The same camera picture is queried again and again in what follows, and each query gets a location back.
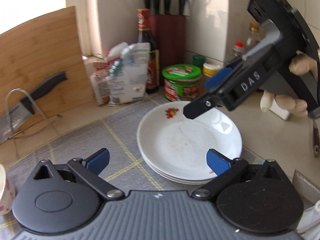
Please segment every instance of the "gray gripper base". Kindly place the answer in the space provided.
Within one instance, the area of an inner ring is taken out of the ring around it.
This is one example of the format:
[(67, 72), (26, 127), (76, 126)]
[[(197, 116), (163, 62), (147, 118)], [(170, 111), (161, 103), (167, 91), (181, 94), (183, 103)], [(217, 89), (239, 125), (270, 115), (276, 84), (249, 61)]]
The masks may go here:
[(263, 237), (247, 235), (227, 223), (209, 201), (186, 191), (131, 191), (110, 201), (92, 223), (59, 236), (22, 231), (16, 240), (301, 240), (296, 233)]

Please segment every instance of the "white plate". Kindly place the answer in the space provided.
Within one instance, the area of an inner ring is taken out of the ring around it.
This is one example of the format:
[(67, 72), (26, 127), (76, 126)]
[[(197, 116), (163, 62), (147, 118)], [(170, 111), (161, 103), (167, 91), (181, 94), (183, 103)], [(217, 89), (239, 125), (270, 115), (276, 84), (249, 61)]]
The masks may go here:
[(211, 181), (211, 179), (207, 179), (207, 180), (186, 180), (186, 179), (177, 179), (177, 178), (174, 178), (174, 177), (171, 177), (161, 171), (159, 171), (156, 167), (154, 167), (150, 162), (148, 162), (147, 160), (144, 160), (148, 166), (156, 173), (158, 173), (160, 176), (168, 179), (168, 180), (171, 180), (171, 181), (174, 181), (174, 182), (177, 182), (177, 183), (181, 183), (181, 184), (189, 184), (189, 185), (202, 185), (202, 184), (206, 184), (208, 183), (209, 181)]
[[(240, 132), (215, 108), (187, 119), (183, 107), (188, 103), (170, 102), (148, 112), (138, 126), (138, 146), (142, 157), (164, 174), (184, 180), (212, 179), (216, 174), (207, 165), (207, 151), (214, 148), (229, 159), (240, 157)], [(167, 116), (173, 108), (178, 111)]]

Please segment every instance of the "yellow jar lid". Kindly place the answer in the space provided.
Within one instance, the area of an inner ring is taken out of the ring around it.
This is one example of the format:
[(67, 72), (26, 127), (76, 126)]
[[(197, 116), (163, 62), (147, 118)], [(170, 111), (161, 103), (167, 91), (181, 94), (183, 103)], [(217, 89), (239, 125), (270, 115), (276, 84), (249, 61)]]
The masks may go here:
[(202, 72), (207, 75), (214, 76), (215, 74), (217, 74), (221, 70), (221, 68), (222, 67), (219, 65), (212, 65), (212, 64), (204, 63), (203, 68), (202, 68)]

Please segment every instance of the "cutting board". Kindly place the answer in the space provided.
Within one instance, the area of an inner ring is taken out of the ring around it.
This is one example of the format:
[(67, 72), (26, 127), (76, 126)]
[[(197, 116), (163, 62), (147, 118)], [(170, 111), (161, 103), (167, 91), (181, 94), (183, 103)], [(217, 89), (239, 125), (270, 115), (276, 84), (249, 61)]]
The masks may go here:
[[(68, 80), (36, 101), (47, 117), (94, 99), (82, 61), (75, 7), (42, 15), (0, 35), (0, 114), (5, 114), (5, 97), (12, 89), (30, 92), (60, 71), (68, 72)], [(9, 105), (23, 96), (12, 93)], [(36, 113), (21, 129), (42, 120)]]

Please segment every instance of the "knife block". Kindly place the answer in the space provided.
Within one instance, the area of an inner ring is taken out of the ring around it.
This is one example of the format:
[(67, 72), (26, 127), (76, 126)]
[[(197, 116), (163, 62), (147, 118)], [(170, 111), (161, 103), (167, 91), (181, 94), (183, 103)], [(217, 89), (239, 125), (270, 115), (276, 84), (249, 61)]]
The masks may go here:
[(167, 66), (184, 63), (186, 17), (154, 15), (150, 17), (150, 24), (159, 48), (160, 85), (163, 86), (161, 71)]

